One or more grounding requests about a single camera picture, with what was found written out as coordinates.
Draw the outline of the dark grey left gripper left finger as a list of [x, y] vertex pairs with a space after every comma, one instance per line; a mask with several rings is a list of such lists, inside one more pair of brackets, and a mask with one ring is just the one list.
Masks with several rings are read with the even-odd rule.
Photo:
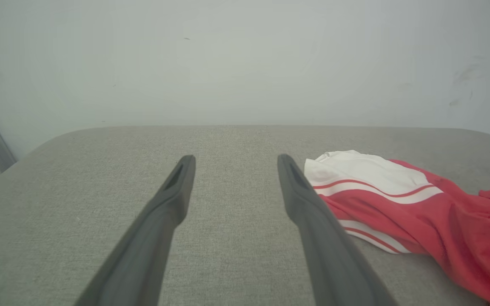
[[188, 213], [196, 158], [175, 164], [93, 279], [77, 306], [156, 306], [175, 229]]

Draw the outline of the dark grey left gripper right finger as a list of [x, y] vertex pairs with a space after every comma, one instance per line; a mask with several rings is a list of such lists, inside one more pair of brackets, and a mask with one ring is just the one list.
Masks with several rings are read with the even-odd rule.
[[396, 300], [350, 240], [293, 158], [278, 155], [288, 217], [301, 236], [318, 306], [395, 306]]

